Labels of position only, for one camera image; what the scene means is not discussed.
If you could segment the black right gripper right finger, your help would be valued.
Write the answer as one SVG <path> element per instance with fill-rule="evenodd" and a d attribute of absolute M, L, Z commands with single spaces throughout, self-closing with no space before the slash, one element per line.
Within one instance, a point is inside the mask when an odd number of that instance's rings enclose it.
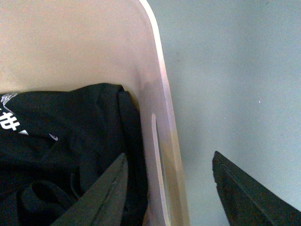
<path fill-rule="evenodd" d="M 301 212 L 280 199 L 220 152 L 212 170 L 217 193 L 231 226 L 299 226 Z"/>

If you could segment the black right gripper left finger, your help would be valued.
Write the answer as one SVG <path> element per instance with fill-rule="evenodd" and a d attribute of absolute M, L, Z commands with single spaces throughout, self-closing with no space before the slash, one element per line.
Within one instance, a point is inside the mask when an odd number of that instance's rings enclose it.
<path fill-rule="evenodd" d="M 119 226 L 127 195 L 128 163 L 122 153 L 53 226 Z"/>

